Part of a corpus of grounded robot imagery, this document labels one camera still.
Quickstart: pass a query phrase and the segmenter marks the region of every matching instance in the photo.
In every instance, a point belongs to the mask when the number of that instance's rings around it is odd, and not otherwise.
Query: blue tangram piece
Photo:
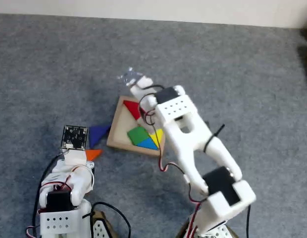
[[[90,141],[90,148],[92,149],[101,138],[108,132],[110,129],[111,124],[109,125],[96,125],[91,126],[89,128],[89,141]]]
[[[143,140],[137,146],[152,149],[152,150],[158,150],[158,147],[155,145],[154,141],[149,137],[146,140]]]

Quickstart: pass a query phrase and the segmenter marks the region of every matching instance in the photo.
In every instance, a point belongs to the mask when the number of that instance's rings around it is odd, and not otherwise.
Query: gray carpet
[[[181,84],[257,194],[250,236],[307,238],[307,41],[299,30],[0,14],[0,238],[23,237],[64,124],[111,121],[129,66]],[[106,147],[91,202],[135,238],[172,238],[194,206],[174,168]],[[175,160],[167,146],[165,161]],[[196,153],[199,171],[214,162]],[[127,229],[105,209],[121,237]],[[242,238],[246,212],[228,225]]]

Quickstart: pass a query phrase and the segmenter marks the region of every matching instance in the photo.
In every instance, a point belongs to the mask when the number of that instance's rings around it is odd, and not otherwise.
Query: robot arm
[[[165,132],[188,182],[207,196],[196,217],[192,216],[195,219],[190,221],[199,235],[204,236],[255,201],[253,190],[242,180],[239,166],[221,140],[213,136],[183,87],[156,91],[150,78],[132,69],[120,78],[140,100],[145,112],[155,112],[155,126]],[[202,177],[195,166],[195,150],[205,151],[220,167]]]

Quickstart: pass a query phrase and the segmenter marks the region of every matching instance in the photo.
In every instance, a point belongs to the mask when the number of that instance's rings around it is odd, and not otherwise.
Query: cable
[[[194,223],[194,220],[195,220],[195,216],[197,215],[197,212],[198,212],[198,210],[200,208],[200,205],[201,205],[201,203],[198,203],[196,205],[196,207],[195,207],[195,211],[193,213],[192,219],[191,219],[190,224],[189,224],[189,230],[188,230],[188,233],[187,233],[187,238],[190,237],[190,234],[191,234],[191,231],[192,231],[192,227],[193,227],[193,223]]]
[[[30,228],[32,228],[33,230],[36,230],[36,228],[39,227],[39,226],[40,226],[40,225],[37,225],[37,226],[35,226],[35,227],[34,227],[34,226],[28,226],[28,227],[26,228],[26,232],[25,232],[25,233],[26,233],[26,237],[29,237],[29,238],[36,238],[36,237],[32,236],[31,234],[29,234],[29,231],[28,231],[28,230],[29,230]]]
[[[251,215],[251,206],[248,206],[247,221],[246,221],[246,237],[249,238],[249,216]]]
[[[160,84],[153,84],[151,86],[145,87],[145,88],[140,88],[142,90],[146,90],[146,89],[150,89],[150,88],[161,88],[164,89],[164,86],[160,85]]]
[[[113,210],[115,210],[116,212],[118,212],[120,214],[120,216],[125,220],[127,226],[128,226],[128,238],[131,237],[131,231],[132,231],[132,228],[129,224],[129,221],[128,219],[125,217],[125,215],[119,210],[117,209],[116,207],[114,207],[113,205],[110,205],[106,202],[96,202],[92,205],[92,208],[91,208],[91,212],[90,212],[90,227],[91,227],[91,237],[94,237],[94,232],[93,232],[93,213],[94,213],[94,208],[95,206],[97,205],[104,205],[104,206],[107,206]]]
[[[206,148],[208,146],[208,144],[211,142],[211,140],[216,136],[218,136],[218,134],[223,130],[223,128],[225,127],[225,124],[223,124],[218,130],[217,132],[215,132],[213,135],[211,135],[211,137],[208,139],[208,141],[206,142],[205,146],[204,146],[204,149],[203,149],[203,152],[205,153],[206,152]]]
[[[43,175],[40,178],[40,182],[37,188],[37,193],[36,193],[36,199],[35,199],[35,205],[34,205],[34,210],[33,210],[33,215],[32,215],[32,221],[31,224],[33,226],[33,234],[36,237],[37,236],[37,231],[36,231],[36,214],[37,214],[37,208],[38,208],[38,202],[39,202],[39,196],[40,196],[40,188],[41,188],[41,182],[44,180],[44,178],[46,177],[49,169],[51,168],[51,166],[57,161],[57,159],[61,156],[64,155],[66,152],[68,152],[69,150],[66,150],[65,152],[62,152],[58,155],[56,155],[48,164],[48,166],[46,167],[46,169],[43,172]]]
[[[46,185],[49,185],[49,184],[58,184],[58,183],[62,184],[62,186],[60,187],[60,189],[63,188],[63,186],[67,186],[70,190],[72,190],[72,188],[71,188],[69,185],[67,185],[65,182],[61,182],[61,181],[46,182],[46,183],[45,183],[44,185],[42,185],[41,187],[46,186]]]
[[[191,238],[194,238],[194,234],[195,234],[195,232],[197,231],[197,228],[198,228],[198,226],[195,226],[195,227],[194,227],[194,229],[193,229],[193,231],[192,231],[192,234],[191,234]]]

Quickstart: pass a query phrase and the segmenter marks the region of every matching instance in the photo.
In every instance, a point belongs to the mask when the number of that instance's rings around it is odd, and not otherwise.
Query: red wire
[[[194,238],[194,234],[195,234],[195,232],[197,231],[197,228],[198,228],[198,226],[195,226],[195,227],[194,227],[194,229],[193,229],[193,231],[192,231],[192,234],[191,234],[191,238]]]
[[[196,205],[196,207],[195,207],[194,214],[193,214],[192,219],[191,219],[191,221],[190,221],[190,225],[189,225],[189,230],[188,230],[187,238],[190,237],[190,233],[191,233],[192,227],[193,227],[193,222],[194,222],[194,220],[195,220],[195,216],[197,215],[197,212],[198,212],[198,210],[199,210],[200,205],[201,205],[201,203],[198,203],[198,204]]]
[[[72,188],[67,185],[65,182],[61,182],[61,181],[52,181],[52,182],[46,182],[44,185],[42,185],[41,187],[45,186],[45,185],[48,185],[48,184],[56,184],[56,183],[61,183],[62,185],[65,185],[67,186],[70,190],[72,190]]]
[[[68,182],[68,180],[71,178],[71,175],[69,175],[68,177],[66,177],[64,184],[61,186],[60,189],[63,189],[64,185]]]

